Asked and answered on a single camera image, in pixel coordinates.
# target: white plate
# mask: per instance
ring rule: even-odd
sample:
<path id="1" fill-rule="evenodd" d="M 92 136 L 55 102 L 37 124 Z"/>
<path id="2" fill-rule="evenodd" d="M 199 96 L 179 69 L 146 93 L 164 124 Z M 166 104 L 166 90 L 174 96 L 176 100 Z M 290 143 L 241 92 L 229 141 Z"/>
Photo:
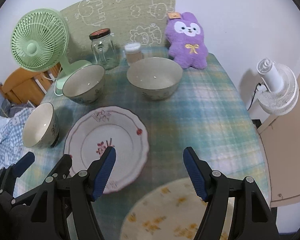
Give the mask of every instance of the white plate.
<path id="1" fill-rule="evenodd" d="M 64 154 L 72 156 L 73 176 L 100 159 L 107 146 L 116 150 L 116 161 L 104 194 L 118 191 L 140 174 L 149 151 L 148 133 L 140 119 L 127 109 L 101 107 L 80 118 L 66 139 Z"/>
<path id="2" fill-rule="evenodd" d="M 175 180 L 135 204 L 123 221 L 120 240 L 193 239 L 206 206 L 189 178 Z M 221 240 L 228 239 L 233 208 L 234 198 L 229 198 Z"/>

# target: yellow bow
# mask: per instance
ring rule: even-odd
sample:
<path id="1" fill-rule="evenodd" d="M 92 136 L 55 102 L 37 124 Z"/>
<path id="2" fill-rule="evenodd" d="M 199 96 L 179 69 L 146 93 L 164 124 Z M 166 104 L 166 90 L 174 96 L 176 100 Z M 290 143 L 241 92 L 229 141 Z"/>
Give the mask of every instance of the yellow bow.
<path id="1" fill-rule="evenodd" d="M 198 45 L 198 44 L 194 44 L 194 45 L 192 45 L 192 44 L 186 44 L 185 47 L 186 47 L 187 49 L 190 49 L 190 52 L 189 52 L 189 53 L 195 53 L 195 54 L 198 54 L 198 53 L 195 51 L 195 49 L 198 49 L 198 48 L 199 48 L 199 45 Z"/>

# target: screw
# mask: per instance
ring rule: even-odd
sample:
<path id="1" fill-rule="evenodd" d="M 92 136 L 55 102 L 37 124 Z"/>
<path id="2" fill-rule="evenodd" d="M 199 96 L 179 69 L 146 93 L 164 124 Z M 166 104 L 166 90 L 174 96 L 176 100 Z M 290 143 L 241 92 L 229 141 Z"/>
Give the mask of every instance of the screw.
<path id="1" fill-rule="evenodd" d="M 250 176 L 246 177 L 246 181 L 249 182 L 249 183 L 254 182 L 253 178 L 250 177 Z"/>
<path id="2" fill-rule="evenodd" d="M 79 171 L 79 176 L 80 176 L 80 177 L 84 177 L 84 176 L 86 176 L 87 174 L 88 174 L 88 173 L 87 173 L 86 170 Z"/>
<path id="3" fill-rule="evenodd" d="M 52 181 L 53 181 L 53 177 L 50 176 L 50 177 L 47 177 L 47 178 L 46 178 L 46 182 L 47 182 L 47 183 L 50 183 L 50 182 L 52 182 Z"/>
<path id="4" fill-rule="evenodd" d="M 221 172 L 220 171 L 213 171 L 212 175 L 215 177 L 220 177 L 221 176 Z"/>

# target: fan grille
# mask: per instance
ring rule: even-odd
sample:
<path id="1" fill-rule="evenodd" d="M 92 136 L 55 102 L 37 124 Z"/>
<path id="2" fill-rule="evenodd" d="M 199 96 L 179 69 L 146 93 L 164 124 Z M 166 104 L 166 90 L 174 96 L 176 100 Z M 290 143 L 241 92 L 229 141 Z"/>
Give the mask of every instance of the fan grille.
<path id="1" fill-rule="evenodd" d="M 290 68 L 276 64 L 278 73 L 283 78 L 283 88 L 278 93 L 265 91 L 258 97 L 262 109 L 268 114 L 283 115 L 292 110 L 298 100 L 297 79 Z"/>
<path id="2" fill-rule="evenodd" d="M 37 9 L 17 23 L 11 38 L 11 50 L 21 67 L 45 71 L 59 62 L 68 39 L 66 22 L 57 11 Z"/>
<path id="3" fill-rule="evenodd" d="M 272 69 L 272 62 L 268 58 L 264 58 L 258 63 L 257 70 L 259 74 L 265 75 Z"/>

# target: stuffed toy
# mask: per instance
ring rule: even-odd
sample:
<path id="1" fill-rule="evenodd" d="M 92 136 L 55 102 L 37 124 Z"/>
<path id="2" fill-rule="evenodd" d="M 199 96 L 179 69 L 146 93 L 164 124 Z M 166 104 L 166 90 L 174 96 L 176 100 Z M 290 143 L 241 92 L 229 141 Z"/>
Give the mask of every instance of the stuffed toy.
<path id="1" fill-rule="evenodd" d="M 192 13 L 185 12 L 181 18 L 168 19 L 165 35 L 171 44 L 169 55 L 183 69 L 207 66 L 208 49 L 203 43 L 203 29 Z"/>

